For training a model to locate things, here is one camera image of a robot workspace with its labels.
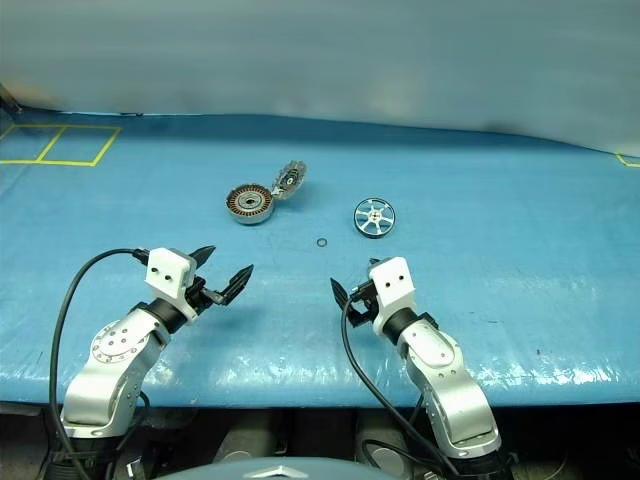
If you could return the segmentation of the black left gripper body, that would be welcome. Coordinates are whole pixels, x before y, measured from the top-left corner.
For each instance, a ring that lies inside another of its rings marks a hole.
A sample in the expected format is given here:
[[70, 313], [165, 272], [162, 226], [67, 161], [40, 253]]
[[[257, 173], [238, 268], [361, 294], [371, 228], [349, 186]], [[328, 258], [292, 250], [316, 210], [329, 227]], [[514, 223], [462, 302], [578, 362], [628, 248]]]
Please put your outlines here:
[[185, 299], [196, 313], [202, 313], [212, 305], [224, 305], [225, 301], [222, 293], [208, 289], [206, 280], [199, 276], [195, 276], [193, 283], [186, 289]]

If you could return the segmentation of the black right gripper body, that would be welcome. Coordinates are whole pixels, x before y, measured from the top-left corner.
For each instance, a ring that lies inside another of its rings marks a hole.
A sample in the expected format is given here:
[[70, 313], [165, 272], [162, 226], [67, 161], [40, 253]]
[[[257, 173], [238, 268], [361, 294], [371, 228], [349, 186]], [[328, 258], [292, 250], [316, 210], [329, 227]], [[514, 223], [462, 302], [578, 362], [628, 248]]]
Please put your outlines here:
[[[377, 288], [373, 280], [368, 280], [355, 287], [349, 295], [349, 299], [351, 305], [348, 310], [348, 320], [354, 328], [373, 322], [378, 316]], [[356, 303], [361, 303], [364, 306], [363, 312], [354, 307]]]

